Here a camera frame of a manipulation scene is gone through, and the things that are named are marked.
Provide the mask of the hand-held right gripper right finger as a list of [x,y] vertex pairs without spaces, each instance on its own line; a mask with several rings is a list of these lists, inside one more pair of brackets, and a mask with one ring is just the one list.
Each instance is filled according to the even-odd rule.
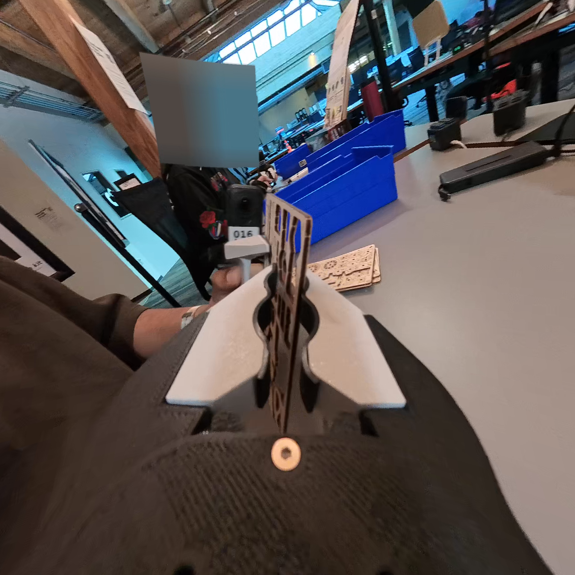
[[305,403],[323,413],[402,409],[406,398],[362,311],[310,271],[303,303],[312,328],[302,351]]

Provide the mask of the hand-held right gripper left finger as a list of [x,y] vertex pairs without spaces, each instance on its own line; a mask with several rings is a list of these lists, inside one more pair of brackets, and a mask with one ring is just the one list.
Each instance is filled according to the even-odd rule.
[[265,267],[205,314],[194,343],[166,394],[171,405],[212,407],[247,382],[265,375],[269,352],[257,323],[268,297]]

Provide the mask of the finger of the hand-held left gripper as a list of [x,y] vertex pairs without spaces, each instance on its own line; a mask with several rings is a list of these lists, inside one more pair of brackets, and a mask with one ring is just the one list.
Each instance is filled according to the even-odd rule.
[[263,258],[269,262],[270,244],[264,236],[250,236],[227,241],[224,245],[226,263],[237,263],[241,269],[241,284],[251,278],[252,261]]

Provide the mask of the wooden cut-out sheet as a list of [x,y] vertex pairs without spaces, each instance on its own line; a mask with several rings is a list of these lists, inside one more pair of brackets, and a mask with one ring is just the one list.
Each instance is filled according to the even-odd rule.
[[269,352],[269,405],[279,432],[285,435],[313,220],[309,214],[276,194],[267,194],[265,202],[264,235],[270,245],[271,272],[268,278],[272,280],[270,323],[264,332]]

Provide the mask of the person's left forearm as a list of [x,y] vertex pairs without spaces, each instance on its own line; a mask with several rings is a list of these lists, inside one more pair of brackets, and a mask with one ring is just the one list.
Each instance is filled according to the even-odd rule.
[[[147,309],[141,313],[133,331],[133,349],[136,355],[141,359],[148,359],[156,354],[181,331],[181,318],[188,309]],[[210,310],[209,305],[202,305],[195,318]]]

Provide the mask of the grey desk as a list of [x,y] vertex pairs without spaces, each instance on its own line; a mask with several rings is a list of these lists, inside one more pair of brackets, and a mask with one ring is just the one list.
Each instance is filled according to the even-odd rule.
[[574,574],[574,155],[439,199],[441,173],[496,152],[405,156],[398,200],[311,261],[378,247],[381,282],[348,298],[446,387],[532,544]]

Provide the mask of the person's left hand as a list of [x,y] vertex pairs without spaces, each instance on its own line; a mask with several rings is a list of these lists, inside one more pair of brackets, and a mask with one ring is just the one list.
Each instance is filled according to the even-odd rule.
[[244,270],[241,266],[218,269],[212,274],[211,282],[209,307],[215,306],[244,283]]

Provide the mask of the stack of wooden sheets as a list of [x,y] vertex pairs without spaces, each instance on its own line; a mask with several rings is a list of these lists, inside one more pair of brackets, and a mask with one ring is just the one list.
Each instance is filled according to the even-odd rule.
[[335,291],[363,289],[381,282],[379,251],[373,244],[330,259],[309,263],[308,270]]

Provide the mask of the blue plastic bin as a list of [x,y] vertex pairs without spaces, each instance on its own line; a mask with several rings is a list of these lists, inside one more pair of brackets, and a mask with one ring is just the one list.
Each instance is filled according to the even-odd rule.
[[276,195],[312,217],[315,244],[398,198],[393,148],[353,147]]
[[393,154],[406,149],[404,112],[391,111],[343,134],[315,152],[307,145],[297,148],[275,162],[277,174],[284,180],[304,169],[312,172],[338,156],[345,157],[358,147],[392,147]]

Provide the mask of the person's brown top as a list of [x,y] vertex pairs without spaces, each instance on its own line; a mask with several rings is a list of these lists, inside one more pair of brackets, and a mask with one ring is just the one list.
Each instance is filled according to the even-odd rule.
[[25,449],[106,406],[143,363],[133,333],[145,310],[1,257],[1,448]]

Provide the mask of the standing instruction board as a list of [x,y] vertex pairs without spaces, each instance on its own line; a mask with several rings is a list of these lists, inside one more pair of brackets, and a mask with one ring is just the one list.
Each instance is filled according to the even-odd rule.
[[334,129],[347,119],[350,90],[349,47],[356,26],[358,7],[359,1],[349,1],[336,26],[326,87],[324,127],[327,130]]

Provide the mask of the paper notice sheet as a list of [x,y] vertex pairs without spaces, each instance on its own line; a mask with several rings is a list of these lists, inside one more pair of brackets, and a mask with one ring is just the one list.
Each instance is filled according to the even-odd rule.
[[84,41],[86,42],[87,46],[89,47],[91,53],[94,55],[104,73],[111,81],[112,85],[116,88],[117,92],[119,93],[122,100],[125,102],[128,108],[140,111],[145,116],[148,116],[148,113],[142,103],[140,102],[139,98],[137,97],[136,93],[134,92],[131,85],[126,80],[124,74],[116,64],[112,54],[104,45],[104,43],[100,40],[100,38],[88,30],[88,28],[81,25],[75,19],[71,18],[71,22],[74,24],[80,35],[83,37]]

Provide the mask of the black power strip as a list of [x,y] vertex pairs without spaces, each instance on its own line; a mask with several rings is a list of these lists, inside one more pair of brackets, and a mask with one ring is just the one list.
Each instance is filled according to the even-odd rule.
[[475,162],[443,172],[439,176],[438,195],[447,202],[455,193],[490,183],[541,166],[550,151],[535,141],[528,141]]

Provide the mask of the wooden table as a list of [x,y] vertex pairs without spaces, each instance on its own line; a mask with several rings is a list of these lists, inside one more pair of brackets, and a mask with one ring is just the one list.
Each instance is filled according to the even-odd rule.
[[480,63],[498,55],[516,57],[520,61],[550,57],[553,63],[557,62],[558,51],[574,44],[574,12],[563,11],[535,25],[533,22],[544,5],[544,2],[537,4],[501,25],[490,35],[487,48],[481,40],[454,55],[441,56],[392,85],[392,90],[400,100],[424,90],[428,118],[435,122],[439,119],[435,86],[453,76],[475,72]]

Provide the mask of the wooden post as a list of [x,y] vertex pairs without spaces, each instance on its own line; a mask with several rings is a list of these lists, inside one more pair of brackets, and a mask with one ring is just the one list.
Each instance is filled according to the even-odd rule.
[[116,131],[150,175],[161,176],[155,129],[148,116],[127,107],[71,18],[83,25],[68,1],[21,1]]

